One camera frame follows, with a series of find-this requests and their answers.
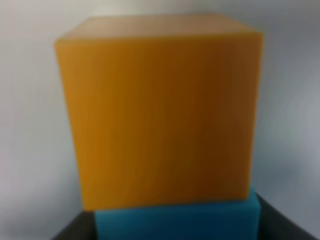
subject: white wall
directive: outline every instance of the white wall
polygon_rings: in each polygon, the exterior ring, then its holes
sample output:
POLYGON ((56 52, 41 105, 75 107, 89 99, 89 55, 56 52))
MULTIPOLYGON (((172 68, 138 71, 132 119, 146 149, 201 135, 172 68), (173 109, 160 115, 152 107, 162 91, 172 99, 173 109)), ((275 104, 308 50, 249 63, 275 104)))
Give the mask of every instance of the white wall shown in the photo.
POLYGON ((54 39, 92 14, 214 10, 265 32, 253 183, 320 238, 318 0, 2 0, 1 240, 47 240, 82 208, 54 39))

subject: orange cube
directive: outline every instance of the orange cube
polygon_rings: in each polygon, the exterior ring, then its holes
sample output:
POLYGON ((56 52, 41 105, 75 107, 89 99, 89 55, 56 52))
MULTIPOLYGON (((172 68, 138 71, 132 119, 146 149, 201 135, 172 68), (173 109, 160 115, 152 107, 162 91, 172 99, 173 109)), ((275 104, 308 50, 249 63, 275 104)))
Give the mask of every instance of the orange cube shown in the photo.
POLYGON ((60 38, 84 209, 247 198, 262 39, 220 14, 94 17, 60 38))

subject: top face of cube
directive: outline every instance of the top face of cube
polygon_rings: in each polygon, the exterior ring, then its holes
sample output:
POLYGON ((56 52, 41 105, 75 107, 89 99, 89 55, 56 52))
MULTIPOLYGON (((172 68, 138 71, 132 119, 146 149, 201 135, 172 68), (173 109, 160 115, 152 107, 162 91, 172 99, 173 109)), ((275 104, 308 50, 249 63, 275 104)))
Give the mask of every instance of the top face of cube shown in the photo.
POLYGON ((256 32, 221 14, 92 17, 62 40, 205 36, 256 32))

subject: cube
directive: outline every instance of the cube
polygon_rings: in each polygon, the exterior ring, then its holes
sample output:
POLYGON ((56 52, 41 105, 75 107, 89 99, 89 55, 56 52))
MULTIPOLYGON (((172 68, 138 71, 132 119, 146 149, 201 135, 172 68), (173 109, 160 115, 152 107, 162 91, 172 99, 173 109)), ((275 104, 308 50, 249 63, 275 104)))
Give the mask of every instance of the cube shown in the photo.
POLYGON ((221 14, 93 17, 55 48, 85 210, 248 197, 261 33, 221 14))
POLYGON ((97 211, 98 240, 256 240, 260 204, 245 201, 97 211))

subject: blue foam block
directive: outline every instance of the blue foam block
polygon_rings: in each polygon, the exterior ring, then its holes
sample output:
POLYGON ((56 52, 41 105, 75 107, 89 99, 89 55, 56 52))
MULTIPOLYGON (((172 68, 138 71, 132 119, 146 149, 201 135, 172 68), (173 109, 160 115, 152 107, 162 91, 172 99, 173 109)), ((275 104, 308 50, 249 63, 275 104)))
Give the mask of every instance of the blue foam block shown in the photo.
POLYGON ((246 201, 95 212, 99 240, 256 240, 260 204, 246 201))

